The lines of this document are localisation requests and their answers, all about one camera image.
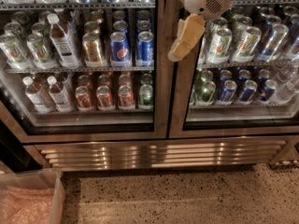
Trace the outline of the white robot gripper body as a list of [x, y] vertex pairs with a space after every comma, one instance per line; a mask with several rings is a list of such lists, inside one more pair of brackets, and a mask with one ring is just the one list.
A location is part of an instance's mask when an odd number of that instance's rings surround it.
[[233, 0], [184, 0], [185, 9], [202, 15], [207, 21], [214, 20], [227, 11]]

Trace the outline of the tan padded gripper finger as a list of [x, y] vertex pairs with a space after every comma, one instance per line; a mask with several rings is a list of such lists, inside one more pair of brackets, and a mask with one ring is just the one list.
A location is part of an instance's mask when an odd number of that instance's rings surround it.
[[191, 14], [185, 20], [179, 20], [177, 38], [167, 54], [172, 62], [184, 59], [201, 39], [206, 29], [206, 20], [198, 14]]

